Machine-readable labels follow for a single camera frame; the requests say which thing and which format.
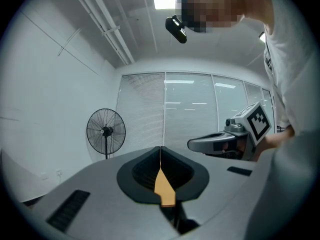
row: white ceiling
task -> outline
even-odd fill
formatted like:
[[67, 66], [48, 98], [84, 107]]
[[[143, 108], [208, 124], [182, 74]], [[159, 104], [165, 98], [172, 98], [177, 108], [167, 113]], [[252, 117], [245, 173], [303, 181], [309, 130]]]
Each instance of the white ceiling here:
[[[74, 26], [82, 28], [81, 34], [86, 36], [92, 46], [101, 51], [105, 59], [116, 68], [123, 66], [109, 43], [101, 37], [100, 31], [78, 0], [51, 1]], [[138, 47], [120, 15], [115, 0], [104, 0], [104, 2], [114, 21], [120, 25], [120, 32], [136, 60], [147, 55], [186, 56], [219, 60], [264, 72], [261, 54], [265, 49], [265, 44], [259, 39], [264, 27], [256, 20], [244, 19], [232, 28], [216, 28], [213, 33], [207, 34], [195, 33], [187, 29], [188, 41], [186, 44], [180, 44], [165, 28], [165, 19], [174, 15], [175, 10], [155, 10], [154, 0], [147, 0], [158, 48], [158, 54], [156, 54], [145, 1], [120, 0]]]

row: black pedestal fan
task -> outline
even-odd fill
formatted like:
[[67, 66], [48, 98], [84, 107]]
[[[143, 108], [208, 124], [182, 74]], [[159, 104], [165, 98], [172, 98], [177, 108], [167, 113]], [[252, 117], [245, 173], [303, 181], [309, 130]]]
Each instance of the black pedestal fan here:
[[90, 117], [86, 136], [90, 145], [108, 159], [108, 155], [118, 151], [125, 141], [125, 123], [117, 112], [102, 108]]

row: electrical outlet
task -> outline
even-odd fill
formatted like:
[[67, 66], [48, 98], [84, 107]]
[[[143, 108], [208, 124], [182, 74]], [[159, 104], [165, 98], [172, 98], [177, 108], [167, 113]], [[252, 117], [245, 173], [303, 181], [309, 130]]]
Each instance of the electrical outlet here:
[[41, 179], [42, 179], [42, 180], [48, 179], [48, 175], [47, 175], [46, 172], [41, 172], [40, 176], [41, 176]]

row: white t-shirt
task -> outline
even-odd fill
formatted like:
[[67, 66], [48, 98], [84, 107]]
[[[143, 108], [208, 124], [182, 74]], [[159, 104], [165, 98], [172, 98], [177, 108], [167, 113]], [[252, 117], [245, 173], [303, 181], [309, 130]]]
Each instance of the white t-shirt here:
[[295, 135], [320, 129], [320, 53], [291, 0], [272, 0], [274, 28], [266, 33], [264, 65], [272, 84], [276, 124]]

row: person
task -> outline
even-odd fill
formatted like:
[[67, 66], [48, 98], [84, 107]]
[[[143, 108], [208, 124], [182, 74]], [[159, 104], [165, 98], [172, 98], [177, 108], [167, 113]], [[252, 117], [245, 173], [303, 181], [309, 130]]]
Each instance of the person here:
[[[303, 15], [291, 0], [177, 0], [182, 23], [199, 33], [228, 28], [243, 18], [264, 24], [264, 66], [272, 86], [277, 126], [256, 147], [257, 161], [267, 149], [320, 127], [319, 47]], [[244, 151], [239, 139], [237, 149]]]

